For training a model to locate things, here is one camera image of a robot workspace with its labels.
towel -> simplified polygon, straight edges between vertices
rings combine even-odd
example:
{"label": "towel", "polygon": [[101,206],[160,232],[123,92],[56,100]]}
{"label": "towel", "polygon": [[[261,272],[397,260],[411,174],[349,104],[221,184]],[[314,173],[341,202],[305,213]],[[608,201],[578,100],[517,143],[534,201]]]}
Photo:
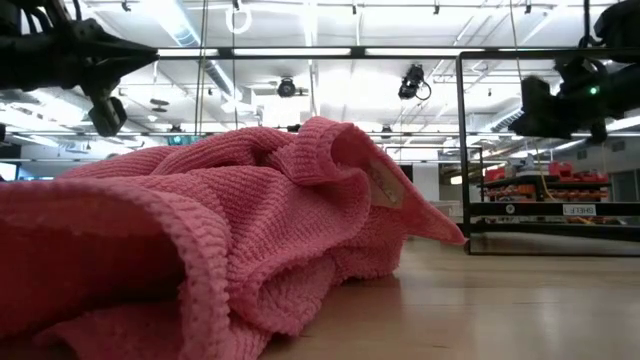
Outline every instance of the towel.
{"label": "towel", "polygon": [[256,359],[331,287],[390,274],[408,234],[454,244],[361,130],[316,117],[0,185],[0,338],[83,360]]}

ceiling light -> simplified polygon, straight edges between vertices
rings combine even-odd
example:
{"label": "ceiling light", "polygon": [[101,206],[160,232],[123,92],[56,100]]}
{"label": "ceiling light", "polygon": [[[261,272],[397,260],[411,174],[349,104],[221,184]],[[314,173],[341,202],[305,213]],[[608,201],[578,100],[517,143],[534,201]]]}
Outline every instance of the ceiling light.
{"label": "ceiling light", "polygon": [[218,56],[218,49],[164,48],[158,49],[160,57],[201,57]]}
{"label": "ceiling light", "polygon": [[456,57],[461,52],[484,51],[481,48],[369,48],[365,55],[369,56],[424,56],[424,57]]}
{"label": "ceiling light", "polygon": [[255,113],[256,108],[253,105],[245,104],[242,102],[228,99],[226,103],[220,105],[220,109],[226,114],[234,113],[236,110],[239,114]]}
{"label": "ceiling light", "polygon": [[526,158],[529,155],[537,155],[537,154],[544,154],[545,152],[549,151],[549,149],[540,149],[538,150],[523,150],[523,151],[518,151],[516,153],[513,153],[511,155],[509,155],[509,157],[512,158]]}
{"label": "ceiling light", "polygon": [[236,56],[347,56],[349,48],[247,48],[234,49]]}
{"label": "ceiling light", "polygon": [[568,142],[566,144],[562,144],[560,146],[556,146],[553,148],[553,150],[555,151],[560,151],[560,150],[566,150],[568,148],[572,148],[580,143],[584,142],[584,140],[576,140],[576,141],[572,141],[572,142]]}
{"label": "ceiling light", "polygon": [[38,136],[38,135],[31,135],[29,137],[26,136],[20,136],[20,135],[13,135],[14,138],[19,139],[19,140],[24,140],[24,141],[29,141],[32,143],[36,143],[36,144],[40,144],[40,145],[44,145],[44,146],[51,146],[51,147],[58,147],[58,143],[46,138],[46,137],[42,137],[42,136]]}
{"label": "ceiling light", "polygon": [[617,131],[637,125],[640,125],[640,116],[616,120],[615,122],[607,125],[607,131]]}

ceiling pipe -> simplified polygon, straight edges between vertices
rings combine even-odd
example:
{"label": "ceiling pipe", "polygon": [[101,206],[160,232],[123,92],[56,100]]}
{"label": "ceiling pipe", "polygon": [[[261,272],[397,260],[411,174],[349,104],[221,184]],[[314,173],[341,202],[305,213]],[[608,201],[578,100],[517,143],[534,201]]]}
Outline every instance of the ceiling pipe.
{"label": "ceiling pipe", "polygon": [[[146,9],[154,15],[160,26],[182,47],[200,48],[202,39],[195,31],[181,0],[144,0]],[[242,92],[214,60],[204,61],[204,71],[218,89],[236,101],[242,100]]]}
{"label": "ceiling pipe", "polygon": [[[547,27],[547,25],[549,25],[551,21],[553,21],[554,17],[556,17],[563,9],[566,9],[566,8],[567,8],[566,4],[558,4],[553,9],[549,10],[549,13],[545,16],[545,18],[541,22],[539,22],[538,25],[536,25],[536,27],[533,28],[521,41],[518,42],[517,44],[518,47],[521,47],[525,45],[527,42],[529,42],[529,40],[531,40],[540,31],[542,31],[545,27]],[[480,76],[478,76],[478,78],[476,78],[476,80],[465,89],[465,92],[469,92],[471,89],[473,89],[476,85],[478,85],[482,80],[484,80],[487,76],[489,76],[489,74],[492,71],[494,71],[496,68],[498,68],[501,64],[502,64],[502,61],[497,61],[492,65],[487,66],[487,69],[483,71],[483,73]]]}
{"label": "ceiling pipe", "polygon": [[[273,11],[278,11],[278,12],[282,12],[281,9],[282,7],[300,7],[300,6],[304,6],[304,0],[299,0],[299,1],[291,1],[291,0],[244,0],[243,3],[246,4],[251,4],[251,5],[259,5],[261,6],[260,8],[255,8],[255,9],[259,9],[259,10],[273,10]],[[209,1],[209,9],[222,9],[222,8],[227,8],[229,4],[228,0],[210,0]],[[202,0],[199,1],[190,1],[190,0],[186,0],[185,1],[185,5],[188,5],[188,9],[198,9],[201,10],[202,9]],[[535,4],[531,4],[532,9],[551,9],[554,6],[557,6],[558,4],[556,2],[549,2],[549,3],[535,3]],[[601,8],[606,8],[609,6],[608,4],[594,4],[592,5],[592,7],[601,7]],[[112,7],[114,9],[114,11],[122,11],[122,8],[120,7],[119,4],[105,4],[103,6],[108,6],[108,7]],[[336,2],[318,2],[318,6],[322,7],[322,8],[344,8],[345,10],[351,11],[352,9],[352,3],[348,3],[348,2],[342,2],[342,3],[336,3]],[[525,9],[528,5],[527,4],[522,4],[522,5],[517,5],[515,7],[517,7],[518,9]],[[408,8],[408,9],[419,9],[419,8],[426,8],[426,9],[434,9],[436,7],[440,8],[440,14],[445,14],[447,13],[447,10],[450,9],[477,9],[478,5],[476,4],[454,4],[454,3],[448,3],[448,4],[437,4],[437,3],[431,3],[431,4],[427,4],[426,1],[424,3],[400,3],[399,1],[389,1],[387,3],[382,3],[382,2],[376,2],[376,3],[372,3],[372,4],[367,4],[367,7],[371,7],[371,8],[380,8],[380,9],[385,9],[385,8]],[[570,5],[571,8],[575,8],[575,9],[581,9],[582,5],[581,4],[575,4],[575,5]]]}
{"label": "ceiling pipe", "polygon": [[[113,35],[115,35],[115,36],[117,36],[119,38],[125,38],[125,36],[122,35],[121,31],[117,30],[114,27],[113,24],[111,24],[109,21],[105,20],[103,17],[101,17],[96,12],[96,10],[101,9],[101,6],[99,4],[87,3],[85,0],[81,0],[79,2],[79,4],[80,4],[80,8],[81,8],[81,10],[83,12],[89,11],[89,12],[92,13],[91,17],[94,18],[98,22],[98,24],[100,24],[100,26],[102,26],[104,28],[104,30],[106,32],[108,32],[110,34],[113,34]],[[195,97],[191,95],[191,93],[188,91],[188,88],[186,86],[178,84],[175,80],[173,80],[171,78],[171,76],[167,75],[167,73],[165,73],[161,69],[158,69],[158,74],[162,75],[164,78],[169,80],[171,82],[171,84],[154,85],[154,86],[160,86],[160,87],[168,86],[168,87],[171,87],[171,88],[176,87],[176,88],[182,90],[184,92],[185,96],[188,96],[191,100],[195,101]],[[133,85],[133,84],[125,84],[125,85],[120,86],[119,88],[128,88],[128,87],[131,87],[131,86],[145,86],[146,87],[146,86],[149,86],[149,84],[135,84],[135,85]],[[145,108],[145,109],[147,108],[147,104],[141,104],[138,101],[135,101],[133,98],[129,97],[128,100],[133,102],[133,103],[135,103],[135,104],[137,104],[137,105],[139,105],[139,106],[141,106],[142,108]],[[154,116],[158,116],[161,119],[165,118],[165,116],[162,116],[162,114],[159,114],[159,113],[150,112],[150,114],[154,115]],[[215,117],[212,116],[209,112],[207,112],[207,116],[209,116],[210,119],[216,120]],[[149,127],[144,126],[144,125],[140,124],[138,121],[133,120],[133,119],[129,119],[127,121],[127,123],[129,125],[134,124],[136,127],[141,128],[143,131],[150,130]]]}
{"label": "ceiling pipe", "polygon": [[[494,15],[496,15],[501,9],[504,8],[504,2],[506,0],[502,0],[500,1],[499,4],[495,5],[492,8],[487,8],[487,9],[493,9],[492,12],[487,16],[487,18],[485,19],[485,21],[482,22],[482,24],[480,24],[480,26],[476,29],[476,31],[471,35],[470,39],[467,41],[467,45],[473,40],[475,39],[476,36],[478,36],[478,34],[480,33],[480,31],[485,27],[485,25],[489,22],[490,19],[493,18]],[[487,1],[484,1],[480,6],[479,6],[479,10],[485,9],[484,6],[487,4]],[[473,23],[473,21],[475,20],[476,16],[478,16],[480,14],[480,12],[476,12],[474,13],[471,18],[465,23],[465,25],[463,26],[462,30],[460,31],[460,33],[458,33],[458,35],[456,36],[456,39],[453,42],[452,46],[456,46],[458,45],[458,43],[460,42],[460,40],[462,39],[462,37],[466,34],[466,32],[469,30],[469,28],[471,27],[471,24]],[[490,32],[489,35],[487,35],[487,37],[485,38],[485,40],[482,42],[482,44],[484,44],[484,42],[486,42],[486,39],[488,37],[490,37],[498,27],[500,27],[500,25],[502,25],[502,23],[504,22],[505,19],[502,19]],[[429,74],[427,75],[426,81],[429,81],[431,78],[434,77],[436,71],[438,71],[438,69],[440,68],[440,66],[442,66],[444,64],[444,60],[440,60],[438,61],[438,63],[436,64],[435,67],[433,67],[431,69],[431,71],[429,72]],[[449,66],[447,66],[447,68],[445,68],[445,72],[448,71],[449,67],[450,67],[451,63],[449,64]],[[400,115],[398,115],[398,118],[396,119],[396,121],[394,122],[394,124],[399,121],[403,116],[412,116],[411,118],[411,122],[413,122],[413,120],[416,118],[416,116],[420,115],[425,109],[428,108],[427,106],[422,106],[415,114],[412,115],[405,115],[404,111],[402,111],[400,113]],[[417,105],[414,105],[411,110],[409,110],[409,112],[413,111],[416,108]]]}

shelf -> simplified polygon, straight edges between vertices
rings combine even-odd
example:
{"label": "shelf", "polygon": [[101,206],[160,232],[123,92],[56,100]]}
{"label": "shelf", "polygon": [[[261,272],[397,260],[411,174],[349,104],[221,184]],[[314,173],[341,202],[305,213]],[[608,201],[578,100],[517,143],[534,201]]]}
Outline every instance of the shelf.
{"label": "shelf", "polygon": [[577,225],[549,223],[471,224],[473,233],[518,232],[559,236],[579,236],[603,240],[640,241],[640,227],[629,225]]}
{"label": "shelf", "polygon": [[[561,182],[561,181],[558,181],[559,178],[557,176],[552,176],[552,175],[545,175],[544,179],[547,183],[548,189],[593,190],[593,189],[600,189],[603,187],[611,187],[611,183]],[[541,183],[541,180],[542,179],[540,175],[516,176],[513,178],[487,182],[484,184],[484,187],[487,189],[494,189],[494,188],[504,187],[509,185],[538,185],[538,183]]]}
{"label": "shelf", "polygon": [[485,202],[469,204],[471,216],[640,216],[640,203]]}

hanging cable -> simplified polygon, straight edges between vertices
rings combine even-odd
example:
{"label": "hanging cable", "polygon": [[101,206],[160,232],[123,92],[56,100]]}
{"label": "hanging cable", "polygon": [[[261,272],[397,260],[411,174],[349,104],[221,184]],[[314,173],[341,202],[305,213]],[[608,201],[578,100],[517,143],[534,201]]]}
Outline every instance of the hanging cable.
{"label": "hanging cable", "polygon": [[34,8],[25,7],[24,11],[33,15],[36,19],[38,19],[38,22],[40,23],[40,28],[42,29],[43,32],[48,32],[51,30],[51,23],[49,22],[49,18],[42,10],[36,7]]}
{"label": "hanging cable", "polygon": [[38,28],[36,28],[36,23],[33,21],[31,14],[25,12],[24,16],[27,18],[27,23],[29,24],[29,33],[36,34],[38,32]]}
{"label": "hanging cable", "polygon": [[[244,24],[242,25],[242,27],[238,29],[236,29],[237,13],[245,14]],[[231,32],[232,34],[242,34],[246,32],[247,30],[249,30],[249,27],[251,27],[251,24],[253,23],[253,15],[251,15],[251,9],[249,9],[247,5],[243,5],[242,1],[238,0],[237,9],[234,6],[231,6],[231,8],[227,10],[226,22],[227,22],[227,29],[229,29],[229,32]]]}
{"label": "hanging cable", "polygon": [[578,47],[586,48],[591,40],[591,3],[584,0],[584,36],[580,39]]}
{"label": "hanging cable", "polygon": [[82,20],[82,10],[80,10],[80,1],[79,0],[73,0],[73,7],[76,10],[76,20],[77,21],[81,21]]}
{"label": "hanging cable", "polygon": [[[516,19],[513,14],[513,0],[509,0],[509,18],[511,19],[511,33],[513,35],[513,48],[518,52],[518,33],[516,30]],[[518,67],[518,77],[522,81],[522,69],[520,67],[520,57],[516,56],[516,66]]]}
{"label": "hanging cable", "polygon": [[[236,16],[235,13],[233,15],[233,19],[232,19],[232,25],[233,28],[236,28]],[[236,48],[236,32],[231,32],[231,48],[235,49]],[[233,70],[231,71],[233,73],[233,87],[236,87],[236,57],[234,56],[233,59],[231,60],[231,67],[233,67]],[[237,100],[236,100],[236,92],[233,92],[233,119],[236,123],[236,130],[238,130],[238,106],[237,105]]]}
{"label": "hanging cable", "polygon": [[416,94],[416,99],[421,100],[421,101],[423,101],[423,102],[424,102],[424,101],[429,100],[429,99],[431,98],[431,95],[433,94],[433,90],[431,90],[431,85],[429,85],[426,81],[422,84],[421,89],[424,89],[425,87],[426,87],[427,89],[429,89],[429,95],[427,95],[427,96],[426,96],[426,97],[424,97],[424,98],[421,98],[420,96],[418,96],[418,95]]}
{"label": "hanging cable", "polygon": [[[513,47],[517,52],[518,51],[518,33],[517,33],[517,30],[516,30],[516,21],[515,21],[515,16],[514,16],[514,11],[513,11],[513,0],[509,0],[509,17],[511,19],[511,33],[513,35]],[[522,81],[522,68],[520,67],[520,57],[518,57],[518,56],[516,56],[516,65],[518,67],[518,78],[520,78],[520,81]],[[544,177],[544,171],[542,170],[542,164],[540,162],[540,151],[538,149],[538,142],[534,141],[533,144],[534,144],[534,146],[536,148],[536,162],[537,162],[537,165],[538,165],[538,171],[540,172],[540,180],[542,182],[542,188],[544,190],[544,194],[551,201],[557,202],[558,200],[556,200],[556,198],[553,197],[551,195],[551,193],[549,193],[549,188],[547,186],[547,180]],[[578,220],[580,220],[584,224],[592,224],[592,222],[590,222],[589,220],[583,219],[583,218],[578,218]]]}
{"label": "hanging cable", "polygon": [[200,30],[200,48],[198,54],[198,78],[196,82],[196,111],[193,123],[193,135],[198,136],[198,130],[202,125],[202,109],[204,103],[204,64],[205,64],[205,49],[206,49],[206,36],[207,36],[207,22],[209,17],[209,0],[203,1],[202,11],[202,29]]}

